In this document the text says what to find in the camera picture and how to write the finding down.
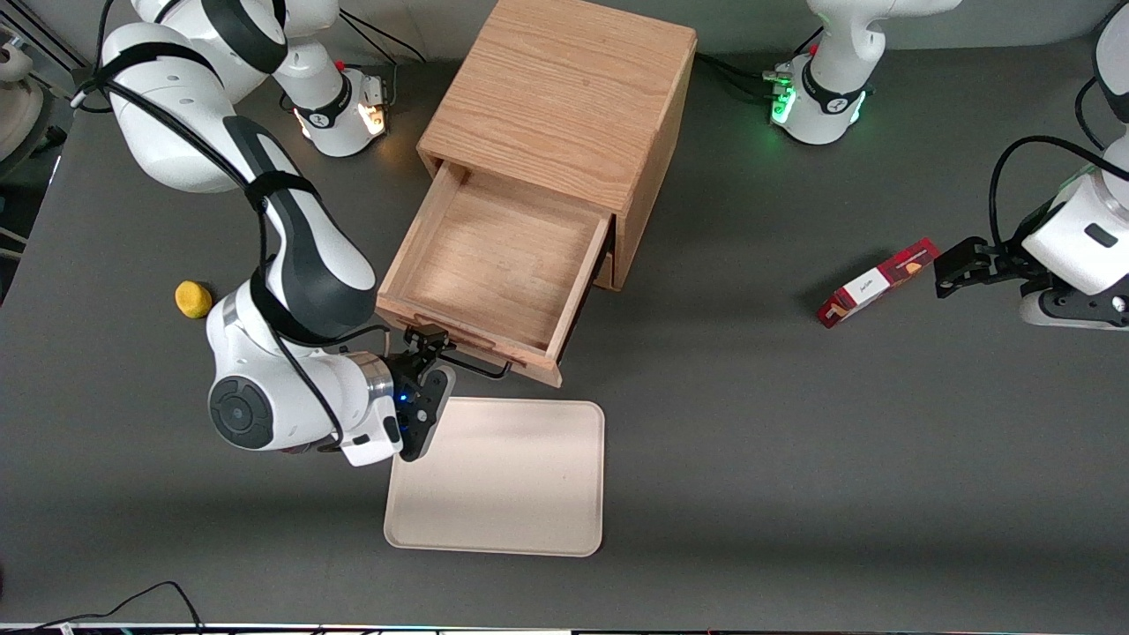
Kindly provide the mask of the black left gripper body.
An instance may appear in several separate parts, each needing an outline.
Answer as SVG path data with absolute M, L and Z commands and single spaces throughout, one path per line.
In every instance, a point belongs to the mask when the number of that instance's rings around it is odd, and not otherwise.
M 1042 228 L 1042 226 L 1045 225 L 1048 220 L 1051 220 L 1051 218 L 1054 216 L 1054 214 L 1058 212 L 1061 206 L 1062 205 L 1054 205 L 1052 198 L 1048 198 L 1044 205 L 1039 206 L 1039 208 L 1033 210 L 1032 214 L 1029 214 L 1029 216 L 1025 217 L 1024 220 L 1019 221 L 1019 226 L 1017 226 L 1015 232 L 1013 232 L 1012 237 L 1007 241 L 1004 241 L 999 246 L 999 254 L 1001 252 L 1010 252 L 1010 253 L 1025 252 L 1029 254 L 1030 258 L 1036 260 L 1036 256 L 1033 256 L 1031 250 L 1029 250 L 1029 247 L 1024 247 L 1023 243 L 1025 240 L 1029 240 L 1029 237 L 1031 237 L 1038 229 Z M 1045 266 L 1045 268 L 1049 270 L 1050 273 L 1050 285 L 1025 285 L 1022 281 L 1019 286 L 1021 301 L 1039 301 L 1039 297 L 1047 292 L 1050 292 L 1054 295 L 1073 290 L 1073 286 L 1070 286 L 1067 281 L 1065 281 L 1065 279 L 1062 279 L 1060 276 L 1054 275 L 1052 270 L 1049 269 L 1048 266 Z

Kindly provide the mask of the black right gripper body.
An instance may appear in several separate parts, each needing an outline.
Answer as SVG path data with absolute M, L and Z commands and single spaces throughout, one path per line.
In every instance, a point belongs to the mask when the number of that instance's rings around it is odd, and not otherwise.
M 441 371 L 426 367 L 421 351 L 403 353 L 386 359 L 394 385 L 394 405 L 400 436 L 426 440 L 438 421 L 441 405 Z

